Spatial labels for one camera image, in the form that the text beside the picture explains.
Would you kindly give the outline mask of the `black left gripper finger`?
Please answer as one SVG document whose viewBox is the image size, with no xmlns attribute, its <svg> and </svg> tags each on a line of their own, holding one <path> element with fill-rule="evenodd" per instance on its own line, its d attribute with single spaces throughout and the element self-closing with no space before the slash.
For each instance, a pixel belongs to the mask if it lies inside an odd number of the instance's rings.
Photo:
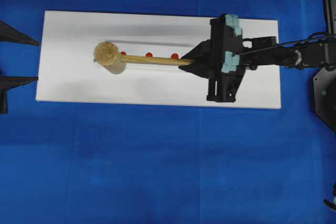
<svg viewBox="0 0 336 224">
<path fill-rule="evenodd" d="M 12 42 L 18 44 L 26 44 L 26 45 L 33 45 L 39 46 L 40 43 L 25 33 L 22 33 L 12 26 L 8 25 L 7 23 L 0 21 L 1 27 L 1 42 Z"/>
<path fill-rule="evenodd" d="M 24 86 L 32 82 L 38 81 L 38 77 L 7 77 L 1 76 L 1 92 Z"/>
</svg>

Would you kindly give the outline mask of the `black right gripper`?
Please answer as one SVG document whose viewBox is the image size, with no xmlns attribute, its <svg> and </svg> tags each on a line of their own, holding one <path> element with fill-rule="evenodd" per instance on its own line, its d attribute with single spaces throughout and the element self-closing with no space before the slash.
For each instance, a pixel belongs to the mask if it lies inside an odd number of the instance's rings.
<svg viewBox="0 0 336 224">
<path fill-rule="evenodd" d="M 209 58 L 209 64 L 196 61 L 178 68 L 208 79 L 208 101 L 233 103 L 246 72 L 243 30 L 238 16 L 233 14 L 211 19 L 210 25 L 211 39 L 202 41 L 182 57 L 190 60 Z"/>
</svg>

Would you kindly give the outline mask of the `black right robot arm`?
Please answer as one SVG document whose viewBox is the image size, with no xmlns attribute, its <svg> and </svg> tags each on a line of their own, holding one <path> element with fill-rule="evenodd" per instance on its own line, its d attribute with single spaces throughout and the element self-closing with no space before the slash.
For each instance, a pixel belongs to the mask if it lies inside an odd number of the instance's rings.
<svg viewBox="0 0 336 224">
<path fill-rule="evenodd" d="M 208 101 L 235 102 L 246 70 L 256 70 L 259 66 L 298 70 L 335 67 L 335 35 L 328 32 L 282 44 L 273 36 L 251 38 L 248 48 L 243 45 L 243 30 L 236 15 L 222 14 L 211 19 L 210 26 L 210 39 L 185 54 L 183 59 L 191 63 L 179 67 L 208 80 Z"/>
</svg>

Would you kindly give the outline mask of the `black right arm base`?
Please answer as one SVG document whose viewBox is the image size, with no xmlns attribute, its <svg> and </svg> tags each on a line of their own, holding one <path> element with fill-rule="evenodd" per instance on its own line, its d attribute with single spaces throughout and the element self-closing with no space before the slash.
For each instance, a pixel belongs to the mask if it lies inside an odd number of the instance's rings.
<svg viewBox="0 0 336 224">
<path fill-rule="evenodd" d="M 313 77 L 315 113 L 335 132 L 335 69 L 320 69 Z"/>
</svg>

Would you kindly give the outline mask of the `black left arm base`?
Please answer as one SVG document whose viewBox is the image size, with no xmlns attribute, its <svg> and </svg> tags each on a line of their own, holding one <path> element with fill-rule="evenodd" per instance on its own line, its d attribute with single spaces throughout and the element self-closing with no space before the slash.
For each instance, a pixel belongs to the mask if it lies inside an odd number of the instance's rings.
<svg viewBox="0 0 336 224">
<path fill-rule="evenodd" d="M 7 114 L 7 91 L 1 90 L 0 92 L 0 114 Z"/>
</svg>

